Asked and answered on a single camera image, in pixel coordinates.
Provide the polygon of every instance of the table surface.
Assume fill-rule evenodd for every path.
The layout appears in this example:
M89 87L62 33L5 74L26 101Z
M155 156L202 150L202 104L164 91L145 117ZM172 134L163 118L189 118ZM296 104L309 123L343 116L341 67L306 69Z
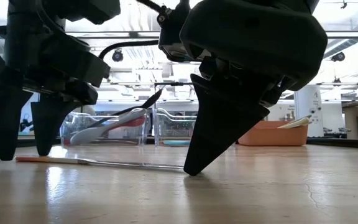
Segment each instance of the table surface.
M51 155L182 165L186 148L54 147ZM0 223L358 223L358 149L231 148L196 177L0 161Z

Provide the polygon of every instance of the wire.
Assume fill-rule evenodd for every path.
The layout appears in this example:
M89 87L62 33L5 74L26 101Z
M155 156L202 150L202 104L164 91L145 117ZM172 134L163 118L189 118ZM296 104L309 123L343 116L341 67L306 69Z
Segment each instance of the wire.
M110 51L121 47L139 47L139 46L151 46L157 44L158 44L158 40L128 41L128 42L116 43L102 50L102 52L100 52L99 54L99 58L103 60L104 56L106 56L106 54L108 54Z
M124 113L128 113L130 111L132 111L133 109L136 109L136 108L143 108L143 109L147 109L151 106L153 106L153 104L155 104L155 102L157 102L157 100L161 97L161 94L162 94L162 89L160 89L158 92L154 93L152 96L150 96L150 98L148 100L146 100L146 102L144 102L144 104L142 106L133 106L131 108L127 108L125 110L122 110L122 111L119 111L117 113L114 113L112 116L119 116L121 114L124 114ZM88 127L86 128L94 128L94 127L97 127L99 126L100 124L102 124L103 122L105 121L108 121L109 119L111 119L111 117L108 117L108 118L103 118L91 125L89 125Z
M40 20L55 34L66 35L63 28L61 28L56 22L54 22L45 12L42 0L35 0L35 10Z
M164 8L159 6L157 3L151 1L151 0L136 0L139 3L142 3L143 5L153 9L154 11L158 13L164 12Z

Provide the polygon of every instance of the white column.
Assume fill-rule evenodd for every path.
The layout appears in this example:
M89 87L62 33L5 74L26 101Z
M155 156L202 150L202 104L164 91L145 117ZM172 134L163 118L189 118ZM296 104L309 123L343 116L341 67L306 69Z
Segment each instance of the white column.
M296 119L311 115L308 137L324 136L320 86L307 85L295 92L295 114Z
M342 117L341 87L336 86L330 91L321 94L322 99L332 100L324 101L322 104L324 128L332 129L333 133L338 133L339 128L345 128L345 122Z

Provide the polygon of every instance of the camera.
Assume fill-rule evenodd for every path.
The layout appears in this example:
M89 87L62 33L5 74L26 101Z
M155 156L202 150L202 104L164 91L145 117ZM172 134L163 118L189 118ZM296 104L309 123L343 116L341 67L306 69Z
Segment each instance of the camera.
M321 111L321 107L317 106L316 108L310 108L309 112L311 114L317 113L317 111Z
M113 55L112 55L112 60L115 62L120 62L124 59L124 56L121 52L121 50L115 50Z
M343 52L339 52L338 54L331 57L331 60L333 62L342 62L343 60L345 60L345 54Z

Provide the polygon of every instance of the orange bin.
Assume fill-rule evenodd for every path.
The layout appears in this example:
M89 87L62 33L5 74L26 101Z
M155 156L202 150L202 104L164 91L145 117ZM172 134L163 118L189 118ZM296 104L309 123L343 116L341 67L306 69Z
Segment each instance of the orange bin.
M260 121L239 139L245 146L302 146L308 138L308 126L278 128L289 121Z

